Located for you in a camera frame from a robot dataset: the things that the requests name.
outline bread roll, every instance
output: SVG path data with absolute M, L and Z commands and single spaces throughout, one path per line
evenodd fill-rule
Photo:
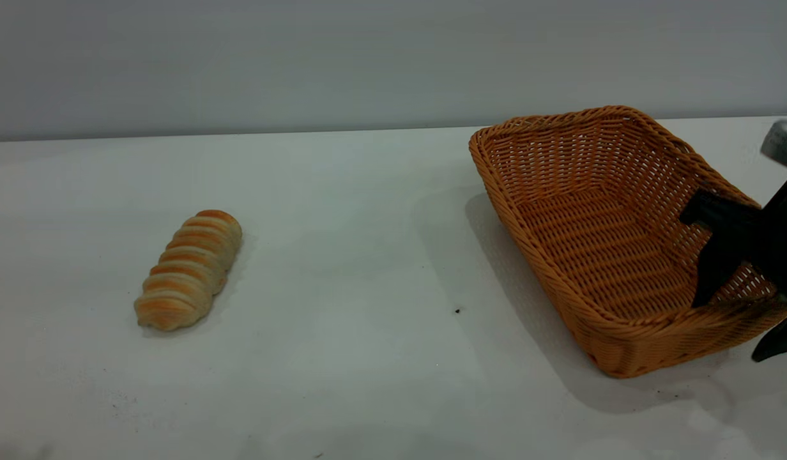
M 205 317 L 226 284 L 242 236 L 239 222 L 223 211 L 187 219 L 143 282 L 135 301 L 139 325 L 172 331 Z

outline white table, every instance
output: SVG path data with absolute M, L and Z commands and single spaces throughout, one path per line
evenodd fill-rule
M 765 203 L 773 120 L 663 125 Z M 0 143 L 0 459 L 787 458 L 787 355 L 590 364 L 473 131 Z M 141 329 L 148 268 L 206 208 L 245 230 L 229 284 L 198 326 Z

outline gray wall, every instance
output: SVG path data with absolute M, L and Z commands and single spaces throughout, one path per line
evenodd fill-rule
M 787 113 L 787 0 L 0 0 L 0 139 Z

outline orange wicker basket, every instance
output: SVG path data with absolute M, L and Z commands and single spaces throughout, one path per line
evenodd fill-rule
M 756 203 L 630 107 L 514 118 L 470 153 L 487 195 L 577 343 L 631 378 L 743 343 L 787 316 L 743 265 L 692 309 L 709 233 L 678 216 L 702 186 Z

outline basket rim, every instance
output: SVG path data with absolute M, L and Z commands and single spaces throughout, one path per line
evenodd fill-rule
M 663 314 L 635 320 L 619 317 L 614 312 L 608 311 L 596 303 L 595 300 L 592 300 L 589 296 L 584 295 L 577 283 L 570 279 L 570 277 L 568 277 L 555 263 L 554 259 L 546 253 L 543 244 L 540 244 L 537 237 L 527 230 L 529 226 L 521 213 L 518 212 L 518 206 L 514 199 L 505 191 L 504 181 L 501 175 L 496 174 L 493 163 L 484 148 L 484 143 L 494 139 L 494 137 L 523 134 L 540 129 L 560 128 L 574 125 L 575 123 L 592 121 L 596 118 L 605 119 L 610 117 L 621 117 L 637 121 L 645 131 L 645 135 L 650 135 L 663 143 L 668 153 L 690 162 L 692 168 L 695 169 L 701 178 L 703 178 L 705 183 L 719 184 L 722 188 L 727 189 L 729 195 L 732 195 L 732 198 L 746 204 L 751 204 L 752 206 L 759 206 L 756 201 L 753 201 L 753 199 L 745 195 L 737 187 L 729 183 L 729 181 L 726 181 L 717 170 L 709 166 L 706 160 L 704 160 L 701 155 L 697 154 L 689 144 L 669 132 L 667 128 L 664 128 L 647 114 L 632 107 L 627 107 L 626 105 L 607 105 L 606 107 L 586 109 L 585 111 L 553 114 L 553 116 L 514 117 L 499 125 L 479 129 L 470 137 L 470 153 L 472 154 L 473 161 L 476 163 L 479 175 L 481 175 L 484 180 L 491 201 L 493 201 L 492 194 L 496 193 L 501 196 L 502 200 L 507 204 L 507 207 L 496 206 L 496 212 L 500 215 L 502 212 L 508 212 L 510 214 L 508 217 L 522 224 L 520 227 L 524 228 L 524 231 L 522 231 L 520 235 L 512 231 L 509 232 L 510 235 L 514 240 L 517 238 L 526 240 L 526 242 L 529 243 L 526 247 L 536 252 L 539 259 L 552 270 L 552 273 L 559 280 L 560 284 L 566 286 L 567 292 L 563 292 L 562 294 L 565 294 L 570 300 L 577 300 L 571 303 L 575 305 L 580 318 L 588 319 L 590 326 L 599 330 L 604 330 L 605 332 L 610 332 L 615 337 L 635 339 L 640 339 L 642 337 L 662 337 L 662 335 L 676 333 L 673 327 L 677 325 L 688 328 L 713 327 L 724 326 L 742 320 L 745 312 L 753 312 L 753 303 L 755 303 L 756 300 L 764 298 L 757 297 L 754 301 L 746 302 L 744 302 L 746 299 L 718 302 L 714 305 L 707 305 L 700 309 L 663 312 Z M 740 306 L 732 308 L 735 302 L 740 303 Z M 771 303 L 771 306 L 765 306 L 765 308 L 776 308 L 774 302 Z

